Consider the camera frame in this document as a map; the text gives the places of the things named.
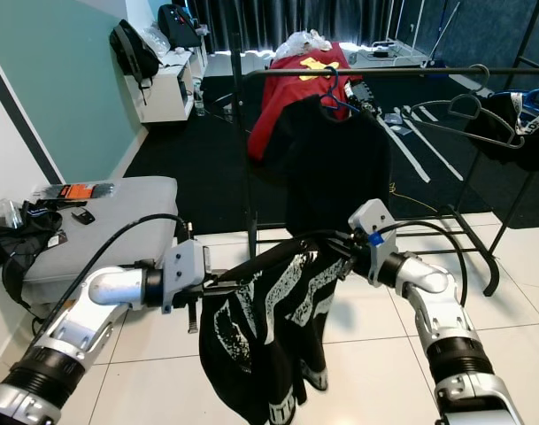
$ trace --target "gray ottoman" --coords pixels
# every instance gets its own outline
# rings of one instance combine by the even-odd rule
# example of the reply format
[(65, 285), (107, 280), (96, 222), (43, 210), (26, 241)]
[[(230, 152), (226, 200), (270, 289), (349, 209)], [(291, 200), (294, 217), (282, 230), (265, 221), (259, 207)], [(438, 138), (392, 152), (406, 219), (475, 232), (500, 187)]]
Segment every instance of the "gray ottoman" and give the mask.
[[(153, 176), (111, 182), (116, 184), (113, 197), (91, 199), (85, 206), (96, 218), (93, 223), (80, 224), (73, 219), (70, 209), (60, 212), (68, 242), (42, 252), (28, 270), (23, 299), (30, 305), (58, 301), (98, 248), (126, 224), (145, 215), (178, 212), (175, 179)], [(93, 270), (133, 264), (140, 259), (155, 259), (160, 263), (172, 246), (174, 229), (174, 221), (152, 220), (128, 230), (110, 246)]]

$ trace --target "black bag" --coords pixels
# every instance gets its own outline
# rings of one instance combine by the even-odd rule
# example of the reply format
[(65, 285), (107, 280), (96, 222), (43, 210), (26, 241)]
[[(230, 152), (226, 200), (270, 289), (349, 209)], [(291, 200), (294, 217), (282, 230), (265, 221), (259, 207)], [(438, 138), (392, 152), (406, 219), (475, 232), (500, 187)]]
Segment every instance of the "black bag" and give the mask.
[(143, 89), (150, 89), (150, 86), (144, 87), (142, 82), (157, 74), (161, 61), (151, 47), (137, 34), (137, 31), (122, 19), (119, 24), (110, 33), (110, 45), (116, 52), (116, 58), (119, 67), (124, 75), (133, 75), (137, 81), (139, 90), (143, 94)]
[(27, 304), (21, 297), (23, 278), (35, 263), (37, 256), (47, 247), (47, 242), (60, 229), (63, 221), (58, 212), (38, 209), (28, 202), (21, 208), (23, 225), (19, 228), (0, 226), (0, 265), (5, 290), (16, 303)]
[(169, 39), (172, 49), (202, 45), (190, 16), (177, 4), (164, 4), (159, 7), (157, 23), (161, 32)]

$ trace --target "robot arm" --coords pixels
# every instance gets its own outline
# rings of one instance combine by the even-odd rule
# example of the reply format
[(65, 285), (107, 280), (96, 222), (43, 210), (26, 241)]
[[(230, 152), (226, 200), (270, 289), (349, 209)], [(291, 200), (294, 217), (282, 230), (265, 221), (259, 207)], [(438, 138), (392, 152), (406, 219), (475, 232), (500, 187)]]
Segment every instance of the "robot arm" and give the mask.
[[(440, 267), (398, 253), (395, 231), (381, 234), (393, 223), (381, 201), (368, 201), (350, 218), (354, 234), (340, 243), (329, 242), (348, 259), (341, 274), (354, 268), (373, 286), (394, 288), (414, 308), (436, 383), (441, 415), (437, 425), (522, 425), (457, 300), (456, 281)], [(82, 284), (77, 302), (61, 313), (0, 384), (0, 424), (56, 424), (63, 405), (110, 338), (114, 322), (130, 308), (160, 307), (170, 313), (173, 305), (188, 303), (189, 331), (196, 331), (192, 300), (236, 288), (232, 283), (205, 288), (211, 279), (215, 280), (209, 252), (195, 240), (172, 248), (162, 270), (95, 271)]]

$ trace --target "red shirt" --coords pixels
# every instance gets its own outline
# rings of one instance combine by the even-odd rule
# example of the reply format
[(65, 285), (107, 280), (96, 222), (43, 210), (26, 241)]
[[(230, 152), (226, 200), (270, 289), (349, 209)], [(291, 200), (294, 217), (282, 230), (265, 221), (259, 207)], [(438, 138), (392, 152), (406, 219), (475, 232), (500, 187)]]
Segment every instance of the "red shirt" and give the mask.
[[(271, 65), (271, 69), (310, 69), (307, 66), (301, 65), (301, 62), (307, 58), (313, 58), (324, 65), (338, 62), (340, 65), (337, 69), (350, 68), (342, 49), (340, 49), (340, 44), (333, 42), (331, 50), (322, 51), (316, 49), (302, 56), (283, 58), (274, 62)], [(349, 76), (339, 77), (338, 86), (333, 91), (334, 96), (342, 102), (347, 102), (343, 86), (349, 78)], [(261, 104), (261, 116), (255, 127), (251, 130), (248, 140), (248, 154), (250, 158), (256, 161), (263, 159), (263, 152), (269, 143), (273, 127), (285, 106), (311, 95), (326, 94), (328, 89), (334, 85), (334, 81), (334, 77), (317, 77), (307, 81), (302, 81), (298, 76), (266, 77), (263, 102)], [(334, 106), (335, 102), (331, 98), (325, 97), (322, 99), (322, 104)], [(335, 111), (335, 116), (339, 120), (344, 120), (348, 117), (348, 110), (342, 108), (339, 111)]]

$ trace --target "dark carpet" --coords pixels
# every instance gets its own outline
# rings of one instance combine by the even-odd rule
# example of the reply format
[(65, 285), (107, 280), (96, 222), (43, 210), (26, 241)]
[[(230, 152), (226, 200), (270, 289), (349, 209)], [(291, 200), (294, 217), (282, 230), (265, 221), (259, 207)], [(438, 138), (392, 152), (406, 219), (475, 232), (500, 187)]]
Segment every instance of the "dark carpet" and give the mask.
[[(384, 112), (395, 106), (417, 104), (435, 99), (450, 99), (466, 90), (449, 78), (423, 77), (367, 78)], [(232, 89), (231, 77), (210, 77), (203, 81), (207, 104), (206, 116), (192, 113), (189, 120), (150, 128), (142, 148), (126, 172), (126, 177), (164, 175), (179, 184), (177, 205), (181, 217), (191, 220), (198, 234), (232, 232), (245, 229), (243, 202), (243, 152), (235, 139), (232, 125), (219, 118), (221, 106), (209, 104)], [(251, 129), (259, 114), (263, 79), (246, 81), (244, 86), (244, 118)], [(427, 139), (466, 178), (475, 148), (461, 136), (422, 128)], [(354, 135), (365, 142), (365, 135)], [(415, 135), (401, 136), (409, 150), (431, 177), (426, 184), (416, 174), (406, 157), (392, 146), (392, 181), (396, 192), (432, 205), (434, 208), (456, 201), (461, 182)], [(473, 187), (462, 204), (464, 213), (494, 210), (503, 219), (509, 204), (522, 183), (523, 172), (515, 166), (501, 166), (487, 159), (481, 162)], [(253, 204), (260, 223), (282, 223), (284, 220), (284, 188), (251, 178)], [(520, 208), (516, 227), (539, 226), (539, 177)], [(398, 219), (430, 215), (432, 211), (408, 198), (392, 196), (390, 210)]]

